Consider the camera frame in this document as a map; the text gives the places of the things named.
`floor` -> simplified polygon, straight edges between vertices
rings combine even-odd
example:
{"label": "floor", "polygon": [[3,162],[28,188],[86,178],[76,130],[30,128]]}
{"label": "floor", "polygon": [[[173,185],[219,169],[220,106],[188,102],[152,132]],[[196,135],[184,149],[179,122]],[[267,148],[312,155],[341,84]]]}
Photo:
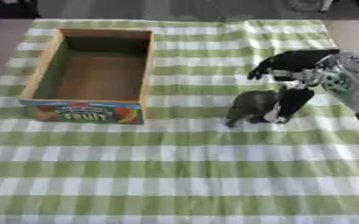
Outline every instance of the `floor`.
{"label": "floor", "polygon": [[[23,39],[31,20],[0,20],[0,73]],[[341,49],[359,51],[359,21],[324,21],[331,38]]]}
{"label": "floor", "polygon": [[327,13],[293,11],[288,0],[39,0],[44,18],[127,18],[165,21],[242,19],[359,19],[355,0]]}

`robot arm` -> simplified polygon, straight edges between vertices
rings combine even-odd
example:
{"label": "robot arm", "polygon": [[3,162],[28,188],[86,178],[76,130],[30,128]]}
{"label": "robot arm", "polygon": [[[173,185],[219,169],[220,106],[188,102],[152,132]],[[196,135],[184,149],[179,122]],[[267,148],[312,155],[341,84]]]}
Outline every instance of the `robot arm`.
{"label": "robot arm", "polygon": [[340,49],[321,49],[282,52],[260,62],[249,73],[248,78],[259,80],[263,75],[271,74],[271,71],[279,71],[276,76],[274,75],[276,81],[294,81],[297,80],[296,77],[292,77],[294,74],[302,75],[304,70],[322,68],[324,65],[319,63],[321,60],[340,51]]}
{"label": "robot arm", "polygon": [[[359,117],[359,53],[340,49],[283,52],[263,60],[249,73],[248,78],[258,80],[264,74],[273,75],[275,81],[300,81],[302,85],[297,90],[320,84]],[[287,95],[283,101],[285,105],[276,108],[282,110],[290,107],[290,102],[303,106],[306,102],[296,102],[301,101],[296,94]]]}

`fruit box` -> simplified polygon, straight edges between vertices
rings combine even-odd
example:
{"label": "fruit box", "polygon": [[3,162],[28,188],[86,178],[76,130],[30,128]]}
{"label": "fruit box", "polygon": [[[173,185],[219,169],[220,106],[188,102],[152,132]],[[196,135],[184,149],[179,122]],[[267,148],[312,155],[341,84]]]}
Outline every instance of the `fruit box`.
{"label": "fruit box", "polygon": [[44,121],[143,124],[152,32],[58,29],[20,102]]}

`plush toy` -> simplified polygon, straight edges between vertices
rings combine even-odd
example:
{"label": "plush toy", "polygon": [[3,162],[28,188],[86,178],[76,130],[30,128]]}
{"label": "plush toy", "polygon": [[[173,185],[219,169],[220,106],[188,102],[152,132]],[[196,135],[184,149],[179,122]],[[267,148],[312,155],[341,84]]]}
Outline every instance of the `plush toy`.
{"label": "plush toy", "polygon": [[287,87],[283,86],[279,92],[268,90],[241,93],[234,99],[229,109],[226,125],[233,128],[241,119],[246,119],[250,123],[268,123],[264,116],[273,110],[286,91]]}
{"label": "plush toy", "polygon": [[234,99],[226,125],[233,128],[241,119],[250,123],[287,123],[313,96],[314,91],[307,87],[288,89],[283,86],[279,92],[244,92]]}

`table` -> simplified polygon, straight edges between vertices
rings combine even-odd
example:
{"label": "table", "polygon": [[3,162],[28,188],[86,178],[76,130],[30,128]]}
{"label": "table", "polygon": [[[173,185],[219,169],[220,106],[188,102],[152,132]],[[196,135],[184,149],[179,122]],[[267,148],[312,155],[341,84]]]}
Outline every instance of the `table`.
{"label": "table", "polygon": [[[15,96],[59,26],[156,32],[145,126],[21,113]],[[247,80],[260,59],[333,46],[319,21],[34,23],[0,77],[0,223],[359,223],[359,122],[339,102],[318,89],[283,129],[220,122],[236,94],[277,87]]]}

